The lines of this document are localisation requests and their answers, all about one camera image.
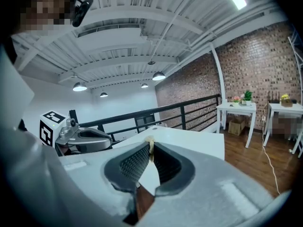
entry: white side table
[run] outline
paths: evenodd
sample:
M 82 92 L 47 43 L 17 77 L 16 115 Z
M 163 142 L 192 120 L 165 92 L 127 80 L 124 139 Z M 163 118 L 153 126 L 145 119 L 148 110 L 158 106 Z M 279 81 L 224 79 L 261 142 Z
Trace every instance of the white side table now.
M 220 114 L 221 112 L 224 114 L 222 119 L 223 122 L 223 128 L 225 129 L 225 125 L 226 125 L 226 115 L 227 114 L 238 114 L 238 115 L 246 115 L 246 116 L 251 116 L 252 114 L 252 118 L 251 118 L 251 123 L 250 123 L 250 132 L 248 134 L 248 139 L 246 142 L 246 148 L 248 148 L 248 145 L 250 144 L 250 139 L 252 136 L 252 132 L 254 130 L 254 126 L 255 126 L 255 120 L 256 120 L 256 103 L 251 103 L 250 106 L 245 106 L 245 105 L 239 105 L 237 107 L 232 106 L 232 103 L 227 103 L 227 102 L 223 102 L 221 105 L 217 106 L 217 133 L 219 133 L 220 131 Z
M 263 146 L 266 146 L 270 132 L 272 130 L 272 123 L 273 123 L 273 117 L 274 117 L 274 113 L 286 113 L 286 114 L 300 114 L 301 118 L 303 118 L 303 107 L 301 104 L 294 104 L 292 107 L 283 107 L 281 106 L 281 104 L 268 104 L 268 113 L 267 113 L 267 119 L 266 119 L 266 126 L 265 126 L 265 130 L 264 130 L 264 134 L 266 134 L 266 138 L 264 141 Z M 303 121 L 302 121 L 302 125 L 297 137 L 297 141 L 294 145 L 293 151 L 292 153 L 294 154 L 295 151 L 297 150 L 298 146 L 299 146 L 299 142 L 300 139 L 302 137 L 303 134 Z

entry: potted plant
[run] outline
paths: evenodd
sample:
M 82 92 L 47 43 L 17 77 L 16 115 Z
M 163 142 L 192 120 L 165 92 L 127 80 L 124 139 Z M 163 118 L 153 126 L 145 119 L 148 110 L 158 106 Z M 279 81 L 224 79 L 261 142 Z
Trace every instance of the potted plant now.
M 246 101 L 244 100 L 244 93 L 243 94 L 241 94 L 241 103 L 243 104 L 243 105 L 246 105 Z
M 232 98 L 232 105 L 234 106 L 234 107 L 237 107 L 237 106 L 239 106 L 239 101 L 241 100 L 241 98 L 239 97 L 239 96 L 234 96 L 233 98 Z
M 247 106 L 251 105 L 251 96 L 252 96 L 252 92 L 249 90 L 246 90 L 246 92 L 244 93 L 244 101 Z
M 293 102 L 290 100 L 288 94 L 282 95 L 281 106 L 283 106 L 283 107 L 292 107 L 293 106 Z

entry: yellow flower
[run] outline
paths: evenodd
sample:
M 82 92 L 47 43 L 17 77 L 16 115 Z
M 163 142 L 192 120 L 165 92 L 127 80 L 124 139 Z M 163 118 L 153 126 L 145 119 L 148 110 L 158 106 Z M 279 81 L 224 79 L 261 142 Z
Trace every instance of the yellow flower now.
M 282 99 L 289 99 L 289 95 L 287 95 L 287 94 L 284 94 L 284 95 L 282 95 L 282 97 L 281 97 Z

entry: power cord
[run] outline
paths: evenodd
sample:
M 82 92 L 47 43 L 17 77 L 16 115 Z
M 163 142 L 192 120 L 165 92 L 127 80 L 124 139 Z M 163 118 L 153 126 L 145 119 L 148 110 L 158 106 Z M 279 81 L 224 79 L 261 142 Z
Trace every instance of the power cord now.
M 276 180 L 275 169 L 274 169 L 273 165 L 271 164 L 270 158 L 269 158 L 268 154 L 266 153 L 265 147 L 264 147 L 264 122 L 266 121 L 266 117 L 265 117 L 265 107 L 263 108 L 263 116 L 262 116 L 262 147 L 263 147 L 263 149 L 264 149 L 265 155 L 267 156 L 267 158 L 268 158 L 268 160 L 269 160 L 269 164 L 270 164 L 271 168 L 273 169 L 273 174 L 274 174 L 275 182 L 276 182 L 276 190 L 277 190 L 278 194 L 280 195 L 281 193 L 279 192 L 278 182 L 277 182 L 277 180 Z

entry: white table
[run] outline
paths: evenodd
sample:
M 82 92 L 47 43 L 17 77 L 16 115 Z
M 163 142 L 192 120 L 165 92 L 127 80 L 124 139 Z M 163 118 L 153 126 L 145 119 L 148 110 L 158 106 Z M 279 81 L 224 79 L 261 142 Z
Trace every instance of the white table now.
M 219 136 L 213 133 L 185 131 L 161 126 L 152 126 L 135 136 L 132 136 L 116 145 L 113 145 L 113 148 L 142 142 L 147 136 L 153 136 L 155 141 L 160 143 L 167 143 L 183 147 L 224 160 L 223 134 Z M 145 171 L 139 179 L 139 183 L 148 192 L 150 192 L 152 195 L 155 195 L 156 188 L 160 186 L 160 180 L 158 170 L 154 163 L 148 163 Z
M 246 116 L 251 116 L 252 114 L 252 118 L 251 118 L 251 122 L 250 122 L 250 131 L 248 133 L 248 139 L 246 142 L 246 148 L 248 148 L 248 145 L 250 144 L 250 139 L 252 136 L 252 132 L 254 130 L 254 126 L 255 126 L 255 120 L 256 120 L 256 103 L 251 103 L 250 106 L 242 106 L 242 105 L 238 105 L 236 107 L 232 106 L 232 103 L 227 103 L 227 102 L 223 102 L 221 105 L 217 106 L 217 133 L 219 133 L 220 131 L 220 126 L 221 126 L 221 122 L 220 122 L 220 116 L 221 116 L 221 112 L 222 112 L 222 125 L 223 125 L 223 129 L 225 130 L 226 127 L 226 115 L 227 114 L 238 114 L 238 115 L 246 115 Z
M 263 143 L 263 146 L 266 146 L 270 132 L 272 130 L 272 123 L 273 123 L 273 117 L 274 113 L 286 113 L 286 114 L 299 114 L 301 115 L 301 118 L 303 118 L 303 107 L 301 104 L 294 104 L 292 107 L 283 107 L 281 104 L 268 104 L 268 113 L 267 113 L 267 119 L 266 119 L 266 126 L 264 130 L 264 134 L 266 134 L 265 141 Z M 303 133 L 303 121 L 302 125 L 297 137 L 297 141 L 294 145 L 292 153 L 294 154 L 299 146 L 300 139 L 302 137 Z

